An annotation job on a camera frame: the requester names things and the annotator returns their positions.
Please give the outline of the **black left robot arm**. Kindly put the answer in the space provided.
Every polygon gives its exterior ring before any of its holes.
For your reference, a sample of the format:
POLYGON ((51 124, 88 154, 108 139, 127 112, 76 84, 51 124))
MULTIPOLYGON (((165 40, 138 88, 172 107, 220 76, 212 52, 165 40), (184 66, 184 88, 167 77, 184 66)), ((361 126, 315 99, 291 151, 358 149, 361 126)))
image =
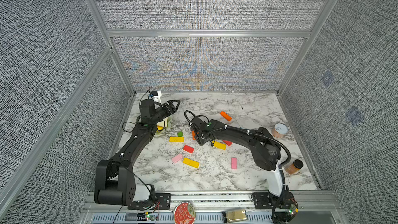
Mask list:
POLYGON ((122 205, 134 210, 147 210, 155 205, 153 185, 137 183, 134 164, 158 131, 157 124, 178 111, 180 100, 164 104, 146 99, 140 103, 140 115, 124 146, 110 159, 96 167, 94 202, 122 205))

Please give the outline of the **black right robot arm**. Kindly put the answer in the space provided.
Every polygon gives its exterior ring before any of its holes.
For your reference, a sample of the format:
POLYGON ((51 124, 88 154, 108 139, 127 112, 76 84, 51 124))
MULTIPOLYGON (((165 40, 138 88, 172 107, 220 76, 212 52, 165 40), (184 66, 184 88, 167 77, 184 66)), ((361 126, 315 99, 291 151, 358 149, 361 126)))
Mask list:
POLYGON ((268 205, 283 208, 288 204, 283 167, 290 162, 291 154, 288 148, 275 140, 265 128, 243 129, 227 125, 217 120, 205 122, 200 116, 187 119, 195 140, 203 146, 210 142, 215 146, 216 140, 226 140, 250 150, 255 164, 266 171, 268 182, 268 205))

